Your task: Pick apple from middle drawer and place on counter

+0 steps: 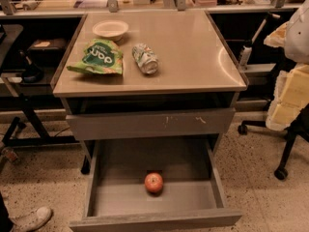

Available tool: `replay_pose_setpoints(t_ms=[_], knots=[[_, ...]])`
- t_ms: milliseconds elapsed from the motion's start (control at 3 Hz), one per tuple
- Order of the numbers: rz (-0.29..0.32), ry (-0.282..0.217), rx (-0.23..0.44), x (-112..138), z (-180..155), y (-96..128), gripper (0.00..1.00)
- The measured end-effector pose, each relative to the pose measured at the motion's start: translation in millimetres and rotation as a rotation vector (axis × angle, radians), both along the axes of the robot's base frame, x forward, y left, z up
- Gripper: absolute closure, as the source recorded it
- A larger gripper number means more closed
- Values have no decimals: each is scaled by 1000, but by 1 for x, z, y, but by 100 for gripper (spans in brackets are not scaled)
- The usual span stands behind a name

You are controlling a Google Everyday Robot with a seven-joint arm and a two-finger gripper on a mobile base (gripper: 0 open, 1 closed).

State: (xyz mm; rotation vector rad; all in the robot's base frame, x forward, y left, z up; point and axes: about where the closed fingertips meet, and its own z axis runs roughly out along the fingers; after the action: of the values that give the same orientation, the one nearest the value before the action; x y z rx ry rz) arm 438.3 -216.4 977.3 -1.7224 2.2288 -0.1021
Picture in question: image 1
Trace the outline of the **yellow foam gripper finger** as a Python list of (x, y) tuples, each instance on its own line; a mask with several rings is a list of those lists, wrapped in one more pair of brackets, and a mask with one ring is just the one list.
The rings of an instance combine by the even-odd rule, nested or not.
[(266, 36), (264, 44), (270, 47), (283, 47), (285, 44), (287, 22), (280, 25), (272, 33)]
[(266, 126), (273, 131), (289, 127), (309, 103), (309, 65), (297, 64), (289, 72), (280, 71), (274, 100), (267, 112)]

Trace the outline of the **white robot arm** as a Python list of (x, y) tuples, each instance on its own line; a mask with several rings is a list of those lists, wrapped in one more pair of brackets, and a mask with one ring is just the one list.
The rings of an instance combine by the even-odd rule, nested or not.
[(266, 126), (274, 131), (287, 128), (309, 103), (309, 0), (264, 39), (270, 47), (282, 47), (285, 56), (296, 62), (290, 71), (276, 77), (274, 100), (267, 112)]

